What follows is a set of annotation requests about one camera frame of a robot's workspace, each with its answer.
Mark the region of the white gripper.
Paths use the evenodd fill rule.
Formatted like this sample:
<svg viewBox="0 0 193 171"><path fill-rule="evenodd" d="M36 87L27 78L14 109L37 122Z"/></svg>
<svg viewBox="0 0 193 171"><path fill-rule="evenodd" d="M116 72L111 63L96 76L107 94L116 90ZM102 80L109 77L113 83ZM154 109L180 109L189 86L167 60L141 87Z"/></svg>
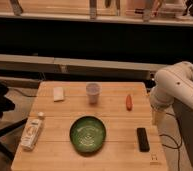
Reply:
<svg viewBox="0 0 193 171"><path fill-rule="evenodd" d="M152 110L152 124L159 125L165 116L165 112L160 110L164 110L172 104L172 97L160 89L153 89L150 92L149 100L154 108Z"/></svg>

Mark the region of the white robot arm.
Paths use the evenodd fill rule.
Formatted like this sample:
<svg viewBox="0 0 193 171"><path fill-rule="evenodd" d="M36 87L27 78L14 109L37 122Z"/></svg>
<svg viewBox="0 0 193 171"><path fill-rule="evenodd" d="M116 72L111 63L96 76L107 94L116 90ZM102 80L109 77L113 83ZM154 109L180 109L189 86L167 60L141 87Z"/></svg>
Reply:
<svg viewBox="0 0 193 171"><path fill-rule="evenodd" d="M158 125L167 109L177 99L193 110L193 64L188 61L159 69L154 75L156 85L149 93L152 123Z"/></svg>

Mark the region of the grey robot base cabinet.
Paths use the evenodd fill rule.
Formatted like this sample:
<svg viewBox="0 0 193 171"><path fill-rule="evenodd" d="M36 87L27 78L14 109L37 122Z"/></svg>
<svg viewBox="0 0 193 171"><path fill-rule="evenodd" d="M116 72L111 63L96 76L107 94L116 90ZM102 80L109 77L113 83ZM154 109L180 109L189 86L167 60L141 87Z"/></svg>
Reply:
<svg viewBox="0 0 193 171"><path fill-rule="evenodd" d="M177 90L173 110L178 119L180 133L184 140L188 158L193 166L193 64L187 61L177 63L183 71L182 83Z"/></svg>

